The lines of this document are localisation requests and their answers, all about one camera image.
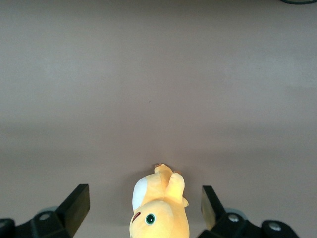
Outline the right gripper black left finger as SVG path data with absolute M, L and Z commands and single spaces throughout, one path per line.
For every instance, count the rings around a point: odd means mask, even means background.
M 2 238 L 72 238 L 90 210 L 88 184 L 78 185 L 55 209 L 38 213 L 21 225 L 11 218 L 1 218 Z

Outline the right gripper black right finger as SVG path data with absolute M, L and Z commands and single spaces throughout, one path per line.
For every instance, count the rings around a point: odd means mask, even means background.
M 265 220 L 261 226 L 252 224 L 242 212 L 225 210 L 210 185 L 202 186 L 201 212 L 207 229 L 201 238 L 297 238 L 296 232 L 286 223 Z

